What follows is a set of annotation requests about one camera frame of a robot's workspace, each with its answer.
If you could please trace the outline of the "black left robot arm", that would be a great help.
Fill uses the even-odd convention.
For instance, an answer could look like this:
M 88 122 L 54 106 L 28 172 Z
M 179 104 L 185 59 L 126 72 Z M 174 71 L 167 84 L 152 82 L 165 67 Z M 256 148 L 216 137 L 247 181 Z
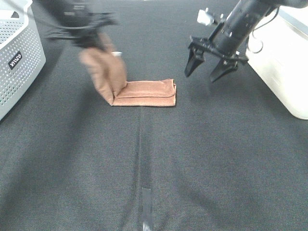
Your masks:
M 116 24 L 113 13 L 92 12 L 87 0 L 39 0 L 38 4 L 58 23 L 47 39 L 70 40 L 81 48 L 106 50 L 100 30 Z

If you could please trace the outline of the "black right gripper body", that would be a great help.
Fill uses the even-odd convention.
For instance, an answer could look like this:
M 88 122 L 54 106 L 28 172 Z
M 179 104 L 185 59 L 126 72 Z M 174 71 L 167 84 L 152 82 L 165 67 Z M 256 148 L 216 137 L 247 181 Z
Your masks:
M 247 36 L 247 32 L 242 28 L 235 30 L 228 24 L 220 23 L 208 38 L 190 37 L 189 61 L 195 58 L 203 62 L 203 55 L 208 52 L 228 61 L 245 64 L 248 62 L 248 57 L 237 50 Z

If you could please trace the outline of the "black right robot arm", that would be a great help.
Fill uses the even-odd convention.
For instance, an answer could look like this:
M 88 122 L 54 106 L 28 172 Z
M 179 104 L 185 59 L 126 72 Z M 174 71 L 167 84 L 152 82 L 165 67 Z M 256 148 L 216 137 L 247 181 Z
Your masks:
M 210 74 L 212 82 L 236 71 L 239 63 L 245 64 L 249 60 L 238 52 L 238 48 L 264 17 L 280 6 L 301 9 L 307 5 L 306 0 L 241 0 L 227 17 L 215 16 L 208 9 L 199 10 L 197 22 L 205 26 L 215 25 L 215 29 L 208 38 L 190 38 L 185 76 L 189 77 L 205 61 L 206 52 L 220 58 Z

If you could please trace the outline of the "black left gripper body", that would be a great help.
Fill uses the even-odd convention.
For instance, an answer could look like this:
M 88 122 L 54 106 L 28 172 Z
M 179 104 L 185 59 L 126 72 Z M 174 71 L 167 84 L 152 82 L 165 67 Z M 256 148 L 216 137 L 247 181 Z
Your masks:
M 81 48 L 104 48 L 101 39 L 101 29 L 105 26 L 116 25 L 113 13 L 88 13 L 83 16 L 69 15 L 73 26 L 56 26 L 46 36 L 50 40 L 70 40 Z

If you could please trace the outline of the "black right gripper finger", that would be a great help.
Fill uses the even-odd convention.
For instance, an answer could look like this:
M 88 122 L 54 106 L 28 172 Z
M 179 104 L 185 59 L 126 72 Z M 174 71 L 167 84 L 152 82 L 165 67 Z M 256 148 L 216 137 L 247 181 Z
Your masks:
M 223 77 L 226 74 L 229 74 L 238 69 L 237 61 L 230 61 L 226 59 L 221 59 L 218 65 L 214 68 L 214 70 L 210 74 L 211 82 L 217 81 L 219 78 Z
M 189 58 L 187 61 L 187 65 L 184 70 L 184 74 L 186 77 L 189 77 L 193 71 L 201 65 L 205 61 L 204 59 L 204 51 L 200 50 L 196 47 L 190 48 Z

